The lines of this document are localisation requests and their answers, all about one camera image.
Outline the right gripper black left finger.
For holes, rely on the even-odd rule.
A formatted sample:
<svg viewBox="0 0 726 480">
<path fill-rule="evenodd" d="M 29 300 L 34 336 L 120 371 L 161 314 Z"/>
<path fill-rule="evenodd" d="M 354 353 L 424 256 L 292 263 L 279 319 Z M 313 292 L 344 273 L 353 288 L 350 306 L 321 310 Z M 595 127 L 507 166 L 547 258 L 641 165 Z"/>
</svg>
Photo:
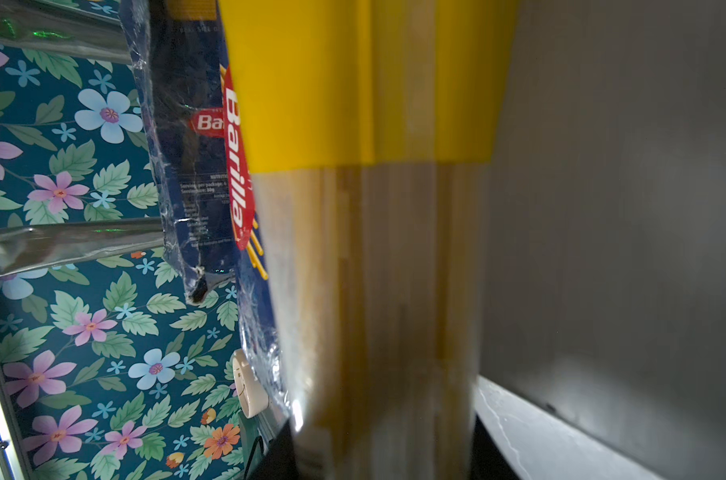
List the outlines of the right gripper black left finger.
<svg viewBox="0 0 726 480">
<path fill-rule="evenodd" d="M 299 480 L 295 459 L 292 428 L 286 422 L 267 450 L 264 459 L 250 470 L 249 480 Z"/>
</svg>

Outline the blue Barilla spaghetti bag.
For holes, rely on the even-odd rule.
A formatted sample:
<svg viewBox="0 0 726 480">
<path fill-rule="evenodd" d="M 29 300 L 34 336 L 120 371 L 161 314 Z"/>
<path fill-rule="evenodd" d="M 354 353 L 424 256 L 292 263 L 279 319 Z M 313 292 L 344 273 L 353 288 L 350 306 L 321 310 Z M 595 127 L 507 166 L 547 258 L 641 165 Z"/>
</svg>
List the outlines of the blue Barilla spaghetti bag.
<svg viewBox="0 0 726 480">
<path fill-rule="evenodd" d="M 224 40 L 219 41 L 219 60 L 229 209 L 235 253 L 239 255 L 236 283 L 241 349 L 268 394 L 269 405 L 260 414 L 271 411 L 276 422 L 283 425 L 290 416 L 288 393 L 281 376 L 281 350 L 270 298 L 269 274 L 260 241 L 238 98 Z"/>
</svg>

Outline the blue Barilla pasta bag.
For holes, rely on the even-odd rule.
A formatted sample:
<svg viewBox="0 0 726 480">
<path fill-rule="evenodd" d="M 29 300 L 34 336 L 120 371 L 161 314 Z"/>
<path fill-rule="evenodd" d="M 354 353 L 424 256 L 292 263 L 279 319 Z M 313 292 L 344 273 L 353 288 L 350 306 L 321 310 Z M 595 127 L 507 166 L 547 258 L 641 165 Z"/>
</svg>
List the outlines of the blue Barilla pasta bag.
<svg viewBox="0 0 726 480">
<path fill-rule="evenodd" d="M 201 304 L 234 275 L 214 1 L 125 1 L 129 47 L 157 184 L 164 258 Z"/>
</svg>

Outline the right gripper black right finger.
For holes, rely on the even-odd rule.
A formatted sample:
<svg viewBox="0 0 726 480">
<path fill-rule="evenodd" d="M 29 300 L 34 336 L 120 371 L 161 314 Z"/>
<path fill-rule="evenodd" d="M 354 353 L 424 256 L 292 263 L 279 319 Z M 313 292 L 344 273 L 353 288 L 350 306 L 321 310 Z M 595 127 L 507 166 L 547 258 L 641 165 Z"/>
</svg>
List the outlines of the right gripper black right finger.
<svg viewBox="0 0 726 480">
<path fill-rule="evenodd" d="M 479 416 L 476 417 L 469 478 L 471 480 L 519 480 Z"/>
</svg>

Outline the yellow spaghetti bag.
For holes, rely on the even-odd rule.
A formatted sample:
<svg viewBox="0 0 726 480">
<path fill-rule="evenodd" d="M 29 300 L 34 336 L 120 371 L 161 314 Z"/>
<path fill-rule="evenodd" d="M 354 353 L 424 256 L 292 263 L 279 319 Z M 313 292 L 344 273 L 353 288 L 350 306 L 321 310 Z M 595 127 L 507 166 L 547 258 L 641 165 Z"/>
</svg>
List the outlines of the yellow spaghetti bag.
<svg viewBox="0 0 726 480">
<path fill-rule="evenodd" d="M 466 479 L 514 1 L 223 1 L 303 479 Z"/>
</svg>

